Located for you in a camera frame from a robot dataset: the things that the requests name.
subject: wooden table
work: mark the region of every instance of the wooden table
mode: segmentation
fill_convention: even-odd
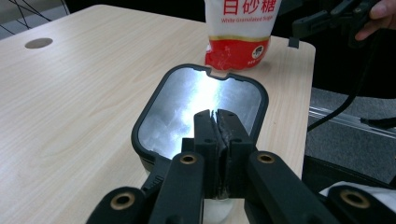
[[[52,43],[25,47],[43,37]],[[204,23],[108,6],[0,41],[0,223],[84,223],[111,190],[140,187],[134,123],[169,69],[204,65],[207,43]],[[237,72],[269,94],[257,147],[299,176],[314,58],[274,36],[257,67]],[[247,222],[242,205],[229,223]]]

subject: wire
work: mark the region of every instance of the wire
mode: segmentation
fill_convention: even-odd
[[[25,24],[23,24],[22,22],[20,22],[20,23],[21,23],[22,25],[26,26],[27,29],[30,29],[30,27],[29,27],[29,25],[27,24],[27,21],[26,21],[24,15],[23,15],[23,12],[22,12],[22,10],[21,10],[20,4],[17,3],[17,0],[15,0],[15,2],[12,2],[12,3],[14,3],[15,5],[17,5],[18,10],[20,11],[20,13],[21,13],[21,15],[22,15],[22,17],[23,17],[23,20],[24,20],[24,22],[25,22]]]
[[[341,114],[345,109],[347,109],[352,104],[352,102],[355,100],[355,98],[358,96],[359,92],[361,91],[361,87],[364,85],[366,78],[368,77],[369,69],[373,62],[374,56],[376,55],[376,52],[378,49],[377,46],[380,43],[381,39],[382,39],[382,33],[381,33],[381,31],[378,31],[377,34],[375,34],[373,43],[371,44],[371,46],[369,48],[367,64],[366,64],[366,66],[364,66],[363,72],[361,73],[361,78],[358,80],[356,88],[348,95],[346,100],[337,109],[335,109],[332,113],[330,113],[326,117],[316,121],[315,123],[309,125],[307,128],[308,132],[311,132],[312,130],[314,130],[319,125],[323,124],[324,122],[335,118],[337,115]]]
[[[365,123],[372,127],[378,127],[382,129],[390,129],[396,127],[396,118],[389,119],[361,119],[362,123]]]
[[[29,12],[32,12],[33,14],[36,14],[37,16],[39,16],[39,17],[41,17],[41,18],[43,18],[43,19],[45,19],[45,20],[47,20],[47,21],[50,21],[50,19],[48,19],[47,17],[43,16],[41,13],[37,12],[34,8],[33,8],[33,10],[31,10],[31,9],[29,9],[28,7],[24,7],[24,6],[20,5],[20,4],[18,4],[16,0],[13,0],[13,1],[12,1],[12,0],[8,0],[8,2],[10,2],[10,3],[12,3],[12,4],[17,5],[18,7],[20,7],[20,11],[21,11],[21,8],[23,8],[23,9],[29,11]]]
[[[24,4],[26,4],[26,6],[28,6],[29,8],[31,8],[31,9],[35,12],[35,14],[36,14],[37,16],[40,16],[40,17],[44,18],[44,19],[47,20],[47,21],[51,21],[51,20],[48,19],[47,17],[43,16],[43,14],[41,14],[39,11],[35,10],[35,8],[33,8],[32,6],[30,6],[25,0],[22,0],[22,2],[23,2]]]
[[[15,35],[14,33],[12,33],[10,30],[8,30],[6,27],[4,27],[2,24],[0,24],[0,27],[7,30],[10,34]]]
[[[64,11],[66,12],[66,15],[68,15],[69,12],[67,11],[66,4],[64,3],[64,0],[61,0],[61,2],[62,2],[62,5],[64,6]]]

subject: black device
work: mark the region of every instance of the black device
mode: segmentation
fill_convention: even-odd
[[[293,36],[304,38],[319,32],[341,27],[342,35],[348,36],[348,45],[358,49],[366,41],[357,41],[356,33],[370,20],[370,9],[378,0],[343,0],[330,9],[296,20],[292,24]]]
[[[250,223],[395,223],[396,215],[361,189],[331,188],[321,201],[276,154],[259,151],[238,116],[205,110],[193,117],[164,179],[109,192],[87,223],[202,223],[204,198],[243,198]],[[163,162],[158,157],[156,162]]]
[[[132,145],[151,171],[155,160],[169,161],[181,151],[183,138],[193,137],[194,114],[217,108],[233,111],[257,141],[268,106],[264,86],[248,77],[210,75],[211,68],[182,64],[170,69],[148,100],[132,130]]]

